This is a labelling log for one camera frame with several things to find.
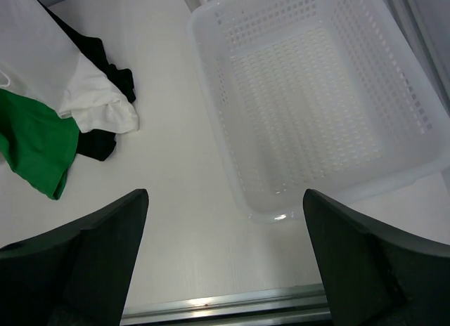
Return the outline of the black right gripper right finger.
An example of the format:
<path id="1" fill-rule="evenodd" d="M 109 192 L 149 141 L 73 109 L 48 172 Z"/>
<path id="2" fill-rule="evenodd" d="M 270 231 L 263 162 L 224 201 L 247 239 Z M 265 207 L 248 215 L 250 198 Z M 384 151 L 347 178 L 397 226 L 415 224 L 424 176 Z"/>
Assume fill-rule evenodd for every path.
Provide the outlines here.
<path id="1" fill-rule="evenodd" d="M 449 246 L 308 189 L 303 211 L 334 325 L 448 325 Z"/>

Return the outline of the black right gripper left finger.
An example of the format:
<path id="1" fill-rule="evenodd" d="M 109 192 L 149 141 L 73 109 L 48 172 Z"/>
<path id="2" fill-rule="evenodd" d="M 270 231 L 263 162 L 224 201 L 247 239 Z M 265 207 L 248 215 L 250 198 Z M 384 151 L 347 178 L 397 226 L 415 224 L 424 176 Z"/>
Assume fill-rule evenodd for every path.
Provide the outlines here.
<path id="1" fill-rule="evenodd" d="M 136 189 L 1 248 L 2 325 L 118 325 L 148 212 Z"/>

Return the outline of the black tank top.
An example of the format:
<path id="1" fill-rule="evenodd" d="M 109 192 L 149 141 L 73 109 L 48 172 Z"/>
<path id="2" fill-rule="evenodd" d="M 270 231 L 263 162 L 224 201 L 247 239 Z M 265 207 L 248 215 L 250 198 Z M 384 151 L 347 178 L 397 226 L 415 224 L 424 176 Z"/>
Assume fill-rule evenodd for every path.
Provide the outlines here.
<path id="1" fill-rule="evenodd" d="M 80 34 L 48 8 L 45 11 L 80 51 L 60 115 L 73 116 L 79 127 L 77 153 L 106 160 L 116 146 L 116 135 L 136 131 L 139 116 L 132 71 L 108 62 L 99 38 Z"/>

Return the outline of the white tank top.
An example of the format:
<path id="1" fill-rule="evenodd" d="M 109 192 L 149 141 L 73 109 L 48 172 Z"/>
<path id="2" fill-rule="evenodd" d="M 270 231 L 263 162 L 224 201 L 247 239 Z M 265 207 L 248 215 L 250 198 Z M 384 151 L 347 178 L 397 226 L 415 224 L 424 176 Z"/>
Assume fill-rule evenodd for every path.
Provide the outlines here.
<path id="1" fill-rule="evenodd" d="M 1 0 L 1 88 L 60 115 L 80 51 L 37 0 Z"/>

